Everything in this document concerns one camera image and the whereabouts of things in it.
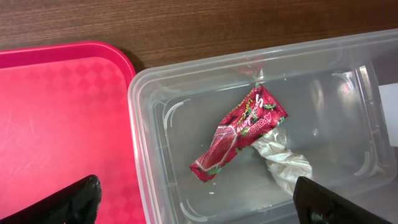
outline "crumpled plastic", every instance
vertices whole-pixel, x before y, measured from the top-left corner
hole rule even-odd
[[[303,155],[293,153],[273,137],[273,130],[251,144],[266,158],[268,170],[276,183],[288,194],[293,195],[297,178],[313,179],[312,166]]]

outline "tray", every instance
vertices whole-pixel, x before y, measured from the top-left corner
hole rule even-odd
[[[0,52],[0,218],[96,174],[96,223],[145,223],[127,107],[135,74],[101,42]]]

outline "wood grain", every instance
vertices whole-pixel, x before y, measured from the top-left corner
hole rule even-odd
[[[0,49],[101,40],[137,71],[398,28],[396,0],[2,0]]]

